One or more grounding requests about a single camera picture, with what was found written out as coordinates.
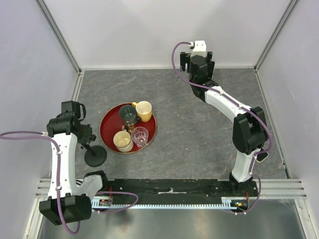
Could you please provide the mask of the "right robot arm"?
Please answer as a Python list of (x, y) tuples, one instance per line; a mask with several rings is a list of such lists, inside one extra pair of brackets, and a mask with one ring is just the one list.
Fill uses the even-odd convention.
[(206, 56), (180, 53), (180, 69), (189, 74), (188, 83), (194, 95), (217, 108), (233, 123), (232, 141), (237, 155), (229, 175), (228, 190), (232, 195), (240, 196), (251, 186), (254, 164), (269, 156), (264, 145), (270, 131), (262, 108), (240, 103), (213, 81), (214, 64), (212, 52)]

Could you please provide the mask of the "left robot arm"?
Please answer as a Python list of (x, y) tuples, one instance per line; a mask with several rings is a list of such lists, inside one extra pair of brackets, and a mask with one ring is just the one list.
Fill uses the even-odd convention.
[(51, 119), (46, 126), (48, 137), (53, 142), (51, 184), (47, 200), (39, 204), (40, 212), (54, 225), (73, 223), (91, 217), (91, 201), (97, 194), (109, 192), (109, 183), (103, 170), (87, 173), (83, 182), (75, 177), (75, 151), (80, 144), (86, 149), (84, 160), (90, 167), (101, 166), (107, 152), (95, 141), (89, 124), (83, 124), (86, 108), (82, 103), (66, 101), (61, 104), (61, 114)]

